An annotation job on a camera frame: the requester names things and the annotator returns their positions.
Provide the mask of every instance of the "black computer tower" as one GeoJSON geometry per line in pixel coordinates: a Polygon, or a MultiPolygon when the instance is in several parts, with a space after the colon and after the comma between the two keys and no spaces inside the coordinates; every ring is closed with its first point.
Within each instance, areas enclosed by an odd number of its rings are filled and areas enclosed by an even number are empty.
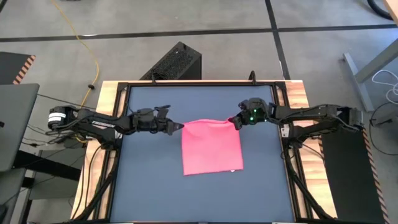
{"type": "Polygon", "coordinates": [[[201,80],[201,53],[178,42],[140,80],[201,80]]]}

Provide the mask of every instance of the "pink towel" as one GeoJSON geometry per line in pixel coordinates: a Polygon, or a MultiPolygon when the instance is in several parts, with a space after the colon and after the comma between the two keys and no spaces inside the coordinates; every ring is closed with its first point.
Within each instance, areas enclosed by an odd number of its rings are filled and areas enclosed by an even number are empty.
{"type": "Polygon", "coordinates": [[[242,170],[239,131],[229,121],[201,119],[182,129],[183,174],[242,170]]]}

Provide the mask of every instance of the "concrete floor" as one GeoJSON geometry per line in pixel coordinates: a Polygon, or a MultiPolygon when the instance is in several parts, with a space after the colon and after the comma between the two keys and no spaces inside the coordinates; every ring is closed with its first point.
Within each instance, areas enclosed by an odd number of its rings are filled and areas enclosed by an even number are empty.
{"type": "MultiPolygon", "coordinates": [[[[57,2],[79,34],[271,27],[263,0],[57,2]]],[[[271,0],[271,3],[278,27],[393,24],[375,15],[366,0],[271,0]]],[[[49,0],[8,0],[0,21],[0,38],[72,35],[49,0]]],[[[291,79],[304,81],[310,105],[335,103],[362,109],[342,55],[351,53],[361,68],[398,38],[398,29],[286,32],[280,33],[280,38],[291,79]]],[[[139,79],[178,41],[203,54],[203,79],[246,79],[251,70],[256,71],[259,79],[283,79],[272,33],[87,40],[100,67],[98,90],[90,95],[87,106],[96,106],[103,80],[139,79]]],[[[39,92],[44,95],[80,103],[87,84],[95,76],[92,58],[75,40],[5,42],[0,43],[0,51],[36,55],[22,82],[39,83],[39,92]]],[[[398,61],[386,68],[398,73],[398,61]]],[[[387,89],[372,83],[367,85],[375,106],[386,101],[383,96],[387,89]]],[[[57,105],[58,102],[39,97],[30,124],[46,128],[48,110],[57,105]]],[[[392,109],[385,108],[380,114],[392,109]]],[[[398,142],[389,134],[396,131],[390,124],[375,128],[374,141],[380,149],[398,153],[398,142]]],[[[26,137],[46,138],[31,131],[26,132],[26,137]]],[[[22,149],[33,152],[27,147],[22,149]]],[[[391,222],[398,223],[398,158],[373,151],[391,222]]],[[[35,201],[29,220],[65,221],[70,214],[67,200],[35,201]]],[[[13,223],[17,223],[16,214],[13,223]]]]}

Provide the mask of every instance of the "metal table leg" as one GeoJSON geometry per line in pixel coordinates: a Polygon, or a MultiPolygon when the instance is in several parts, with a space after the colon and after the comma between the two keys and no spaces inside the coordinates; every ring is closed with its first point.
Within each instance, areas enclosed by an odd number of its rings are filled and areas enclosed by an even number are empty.
{"type": "Polygon", "coordinates": [[[398,57],[398,39],[395,40],[390,46],[383,50],[378,56],[371,60],[364,68],[358,71],[351,55],[349,53],[343,54],[345,61],[347,62],[351,74],[354,77],[354,85],[356,91],[361,96],[362,104],[365,110],[373,111],[374,107],[369,97],[369,93],[365,87],[364,82],[371,78],[377,71],[385,67],[388,63],[398,57]]]}

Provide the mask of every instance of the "dark blue mat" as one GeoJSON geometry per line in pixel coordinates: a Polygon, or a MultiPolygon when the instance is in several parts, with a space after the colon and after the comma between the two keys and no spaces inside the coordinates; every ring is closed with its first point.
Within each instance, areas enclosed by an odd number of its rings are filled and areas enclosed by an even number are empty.
{"type": "MultiPolygon", "coordinates": [[[[272,101],[269,86],[135,87],[133,110],[172,105],[181,123],[226,120],[242,100],[272,101]]],[[[277,126],[262,123],[239,132],[244,170],[183,176],[181,131],[136,133],[123,140],[112,222],[293,222],[277,126]]]]}

